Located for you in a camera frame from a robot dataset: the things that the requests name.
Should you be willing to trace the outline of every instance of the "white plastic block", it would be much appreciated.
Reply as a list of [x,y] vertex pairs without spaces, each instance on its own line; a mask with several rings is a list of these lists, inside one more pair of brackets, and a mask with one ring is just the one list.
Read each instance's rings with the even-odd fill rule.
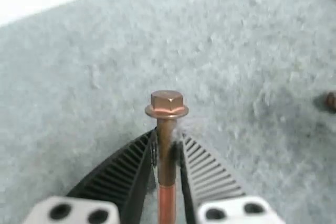
[[53,196],[36,204],[23,224],[120,224],[115,204]]
[[285,224],[260,197],[246,196],[200,205],[198,224]]

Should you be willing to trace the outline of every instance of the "ribbed black plastic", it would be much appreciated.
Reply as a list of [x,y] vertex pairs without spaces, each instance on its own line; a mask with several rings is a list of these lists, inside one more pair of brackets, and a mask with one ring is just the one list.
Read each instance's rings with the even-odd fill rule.
[[191,138],[180,143],[181,181],[185,216],[196,224],[198,207],[205,202],[246,195],[232,169],[213,152]]
[[152,168],[149,131],[113,153],[69,193],[68,197],[104,200],[118,206],[121,224],[139,224]]

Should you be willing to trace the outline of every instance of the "bolt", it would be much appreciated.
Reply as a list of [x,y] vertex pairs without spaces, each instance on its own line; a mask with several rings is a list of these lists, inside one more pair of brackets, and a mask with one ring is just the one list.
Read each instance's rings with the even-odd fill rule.
[[160,90],[151,94],[151,105],[145,108],[147,115],[157,120],[159,162],[159,224],[174,224],[176,218],[176,160],[172,148],[172,132],[177,119],[188,114],[183,96],[173,90]]
[[328,108],[336,111],[336,92],[329,92],[325,99],[325,103]]

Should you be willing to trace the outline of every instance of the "mounting hole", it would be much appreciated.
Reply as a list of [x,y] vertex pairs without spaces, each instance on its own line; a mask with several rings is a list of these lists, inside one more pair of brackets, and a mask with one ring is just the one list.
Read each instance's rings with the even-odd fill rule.
[[109,213],[105,210],[98,209],[92,212],[89,215],[89,223],[90,224],[102,224],[107,220]]
[[71,206],[66,203],[58,204],[50,211],[49,216],[53,220],[61,220],[66,218],[71,212]]
[[245,213],[247,214],[262,214],[265,212],[264,208],[257,203],[247,203],[244,206]]
[[205,213],[205,217],[208,220],[222,220],[225,219],[226,215],[223,210],[211,208]]

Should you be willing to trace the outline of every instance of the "carpet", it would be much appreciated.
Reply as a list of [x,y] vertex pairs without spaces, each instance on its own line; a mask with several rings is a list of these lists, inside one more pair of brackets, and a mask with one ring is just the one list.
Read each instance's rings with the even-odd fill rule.
[[334,223],[336,116],[314,100],[336,89],[335,13],[336,0],[77,0],[1,27],[1,223],[152,129],[158,89],[183,93],[181,125],[286,223]]

